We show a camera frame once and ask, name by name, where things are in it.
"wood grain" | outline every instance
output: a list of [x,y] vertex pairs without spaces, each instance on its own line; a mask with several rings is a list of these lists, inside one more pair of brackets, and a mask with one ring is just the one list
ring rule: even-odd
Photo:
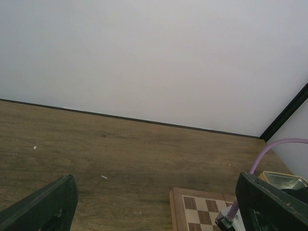
[[[73,174],[73,231],[172,230],[172,187],[235,195],[239,172],[265,146],[254,138],[1,101],[0,140],[0,209]],[[273,153],[257,173],[263,170],[290,173]]]

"chessboard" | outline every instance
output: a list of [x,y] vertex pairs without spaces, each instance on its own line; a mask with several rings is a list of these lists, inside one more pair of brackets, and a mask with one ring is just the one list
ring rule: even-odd
[[173,231],[219,231],[215,219],[235,196],[173,188],[169,194]]

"dark edge trim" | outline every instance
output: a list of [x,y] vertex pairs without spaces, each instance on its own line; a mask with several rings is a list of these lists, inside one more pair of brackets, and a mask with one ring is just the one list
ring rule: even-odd
[[308,98],[308,83],[300,90],[300,92],[292,99],[286,108],[279,114],[279,116],[271,123],[265,132],[259,137],[265,142],[282,127],[282,125],[293,115],[293,113],[306,101]]
[[96,116],[104,116],[104,117],[115,118],[115,119],[124,119],[124,120],[130,120],[130,121],[135,121],[135,122],[147,123],[147,124],[157,124],[157,125],[163,125],[163,126],[174,127],[174,128],[184,128],[184,129],[191,129],[191,130],[197,130],[197,131],[206,131],[206,132],[213,132],[213,133],[219,133],[219,134],[225,134],[225,135],[233,135],[233,136],[258,139],[257,136],[248,136],[248,135],[242,135],[242,134],[231,133],[231,132],[209,130],[209,129],[204,129],[204,128],[194,128],[194,127],[189,127],[189,126],[161,123],[161,122],[155,122],[155,121],[149,121],[149,120],[143,120],[143,119],[127,118],[127,117],[116,116],[116,115],[112,116],[112,115],[106,115],[106,114],[95,113],[95,112],[85,112],[85,111],[79,111],[79,110],[67,109],[67,108],[61,108],[61,107],[45,106],[45,105],[40,105],[40,104],[35,104],[35,103],[25,103],[25,102],[5,100],[5,99],[0,99],[0,101],[10,102],[10,103],[19,103],[19,104],[25,104],[25,105],[37,106],[37,107],[45,107],[45,108],[50,108],[50,109],[62,110],[62,111],[77,112],[77,113],[89,114],[89,115],[94,115],[94,116],[96,115]]

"black frame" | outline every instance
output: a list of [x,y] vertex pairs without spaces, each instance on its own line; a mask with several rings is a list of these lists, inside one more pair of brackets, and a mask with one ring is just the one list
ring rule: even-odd
[[281,126],[293,115],[293,113],[306,101],[308,98],[308,83],[302,90],[292,99],[287,107],[279,114],[279,116],[271,123],[271,125],[259,137],[260,139],[269,141],[269,139],[281,128]]
[[235,193],[247,231],[308,230],[308,205],[256,176],[242,172]]
[[0,231],[69,231],[78,201],[72,175],[63,176],[0,212]]

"wooden table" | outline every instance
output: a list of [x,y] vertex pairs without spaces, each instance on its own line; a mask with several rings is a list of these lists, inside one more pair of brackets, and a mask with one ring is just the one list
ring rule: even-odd
[[[254,138],[0,101],[0,209],[73,174],[73,231],[171,230],[172,187],[235,195],[239,173],[264,146]],[[263,170],[289,173],[274,153],[261,161]]]

